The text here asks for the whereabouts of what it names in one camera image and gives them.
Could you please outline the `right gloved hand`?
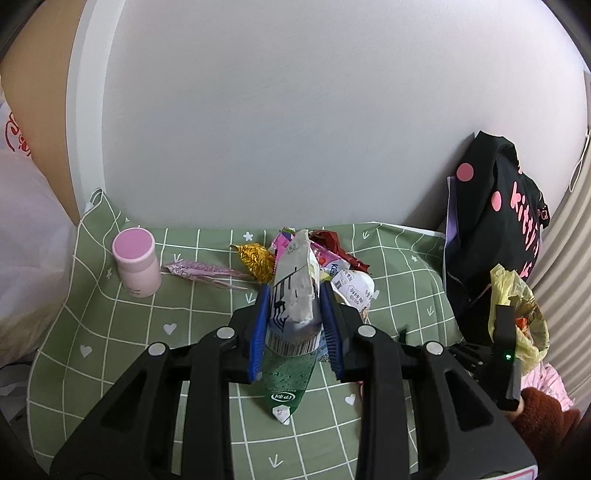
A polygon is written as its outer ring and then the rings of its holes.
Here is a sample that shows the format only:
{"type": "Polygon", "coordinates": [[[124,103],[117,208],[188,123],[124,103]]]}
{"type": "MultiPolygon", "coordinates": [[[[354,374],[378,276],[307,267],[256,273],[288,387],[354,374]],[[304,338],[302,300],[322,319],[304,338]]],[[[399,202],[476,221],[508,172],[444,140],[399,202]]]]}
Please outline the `right gloved hand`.
{"type": "Polygon", "coordinates": [[[514,422],[524,411],[525,402],[522,396],[519,397],[518,406],[514,410],[503,410],[504,416],[509,422],[514,422]]]}

